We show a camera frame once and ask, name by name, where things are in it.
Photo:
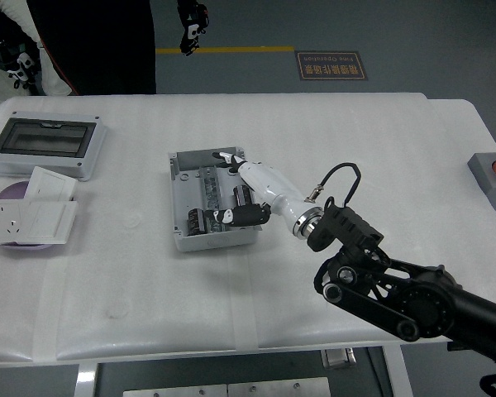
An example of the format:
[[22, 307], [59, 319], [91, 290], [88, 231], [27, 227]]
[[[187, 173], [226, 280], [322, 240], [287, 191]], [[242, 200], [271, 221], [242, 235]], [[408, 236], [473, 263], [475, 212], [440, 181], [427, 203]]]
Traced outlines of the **person's right hand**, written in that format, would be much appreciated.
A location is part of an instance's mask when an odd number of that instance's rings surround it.
[[19, 54], [17, 60], [7, 68], [6, 72], [10, 78], [16, 80], [15, 88], [29, 89], [36, 84], [37, 64], [26, 52]]

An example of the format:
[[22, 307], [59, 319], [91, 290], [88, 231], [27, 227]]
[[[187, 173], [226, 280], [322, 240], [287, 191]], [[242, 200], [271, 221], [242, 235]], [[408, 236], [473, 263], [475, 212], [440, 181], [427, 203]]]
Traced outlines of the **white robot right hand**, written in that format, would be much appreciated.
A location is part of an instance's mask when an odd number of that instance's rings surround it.
[[249, 162], [226, 152], [212, 155], [224, 160], [232, 172], [239, 174], [261, 203], [206, 210], [203, 212], [205, 218], [231, 227], [246, 227], [264, 224], [272, 214], [277, 214], [283, 217], [295, 237], [308, 238], [322, 217], [322, 209], [309, 203], [292, 182], [267, 165]]

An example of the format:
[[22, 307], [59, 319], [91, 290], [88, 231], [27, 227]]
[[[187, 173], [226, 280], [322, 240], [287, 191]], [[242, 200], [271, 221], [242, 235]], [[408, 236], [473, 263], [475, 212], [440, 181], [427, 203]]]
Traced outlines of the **person's left hand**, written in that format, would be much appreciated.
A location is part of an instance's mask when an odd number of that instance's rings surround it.
[[177, 1], [179, 19], [184, 27], [179, 48], [190, 56], [198, 47], [198, 38], [206, 33], [209, 24], [207, 7], [198, 1]]

